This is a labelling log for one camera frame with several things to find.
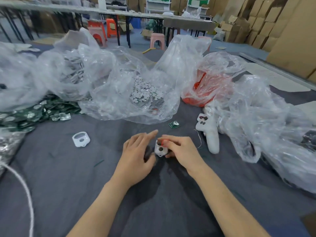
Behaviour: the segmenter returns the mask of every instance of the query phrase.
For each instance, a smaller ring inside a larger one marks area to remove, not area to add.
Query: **forearm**
[[[116,212],[128,187],[111,179],[102,188],[97,199],[83,214],[67,237],[105,237],[108,235]]]
[[[192,174],[226,237],[270,236],[206,164]]]

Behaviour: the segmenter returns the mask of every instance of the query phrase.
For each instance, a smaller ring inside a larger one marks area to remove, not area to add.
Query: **white cord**
[[[201,142],[201,144],[200,144],[200,146],[199,147],[197,147],[197,149],[199,149],[201,146],[202,146],[202,140],[201,140],[201,137],[200,137],[200,134],[198,133],[198,131],[196,130],[196,129],[194,129],[196,132],[197,132],[197,135],[198,135],[198,137],[200,138],[200,142]]]
[[[33,204],[32,204],[32,199],[31,199],[31,194],[30,190],[28,189],[25,181],[23,180],[22,176],[18,174],[13,168],[8,166],[6,163],[0,161],[0,165],[6,167],[9,171],[11,171],[21,182],[27,196],[27,202],[28,202],[28,207],[30,209],[30,218],[31,218],[31,223],[30,223],[30,231],[29,231],[29,237],[33,237],[33,229],[34,229],[34,210],[33,210]]]

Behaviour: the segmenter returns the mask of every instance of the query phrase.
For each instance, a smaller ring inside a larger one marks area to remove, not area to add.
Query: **white foam sheet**
[[[316,124],[316,101],[296,105],[296,107],[300,108]]]
[[[261,77],[267,78],[269,84],[275,88],[278,88],[281,91],[287,92],[304,92],[310,91],[309,88],[302,86],[295,81],[286,78],[274,71],[271,71],[263,66],[260,66],[256,63],[247,63],[246,71],[250,72],[253,75],[259,75]]]

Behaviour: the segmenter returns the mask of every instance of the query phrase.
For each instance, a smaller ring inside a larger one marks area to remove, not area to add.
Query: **pink stool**
[[[154,47],[155,41],[160,41],[161,50],[165,50],[165,35],[162,33],[152,33],[150,36],[150,48]]]
[[[198,38],[207,38],[207,39],[211,39],[210,37],[198,37]],[[212,44],[212,39],[211,39],[211,44]],[[209,45],[209,47],[208,47],[208,51],[210,51],[210,47],[211,47],[211,44]]]

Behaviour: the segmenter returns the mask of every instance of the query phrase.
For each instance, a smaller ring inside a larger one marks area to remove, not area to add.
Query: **blue bin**
[[[141,24],[140,24],[140,18],[138,17],[133,17],[130,23],[132,24],[134,29],[141,29]]]

